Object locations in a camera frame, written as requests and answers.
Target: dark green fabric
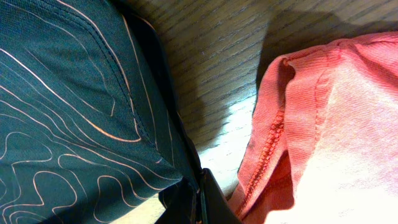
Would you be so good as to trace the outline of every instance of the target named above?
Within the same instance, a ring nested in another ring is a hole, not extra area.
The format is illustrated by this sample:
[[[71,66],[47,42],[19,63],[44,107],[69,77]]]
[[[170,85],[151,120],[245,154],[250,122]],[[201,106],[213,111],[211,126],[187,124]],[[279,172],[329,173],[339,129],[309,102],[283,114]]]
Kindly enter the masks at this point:
[[[107,1],[0,2],[0,223],[111,222],[182,178],[126,27]]]

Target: wooden floor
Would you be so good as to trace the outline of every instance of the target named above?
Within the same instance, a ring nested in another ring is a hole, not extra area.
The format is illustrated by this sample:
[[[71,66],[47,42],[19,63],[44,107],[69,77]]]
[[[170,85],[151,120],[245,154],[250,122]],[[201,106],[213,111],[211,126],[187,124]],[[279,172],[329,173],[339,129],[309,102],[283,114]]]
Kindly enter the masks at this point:
[[[130,1],[160,35],[188,135],[227,195],[249,140],[257,86],[272,60],[398,28],[398,0]],[[153,223],[162,211],[153,203],[117,223]]]

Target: pink fabric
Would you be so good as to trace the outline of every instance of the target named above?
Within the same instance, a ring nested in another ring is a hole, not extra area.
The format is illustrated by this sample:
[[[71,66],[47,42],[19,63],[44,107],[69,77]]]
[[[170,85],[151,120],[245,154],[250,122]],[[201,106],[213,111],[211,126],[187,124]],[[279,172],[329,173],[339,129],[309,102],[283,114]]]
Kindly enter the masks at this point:
[[[252,123],[244,223],[397,223],[398,32],[278,57]]]

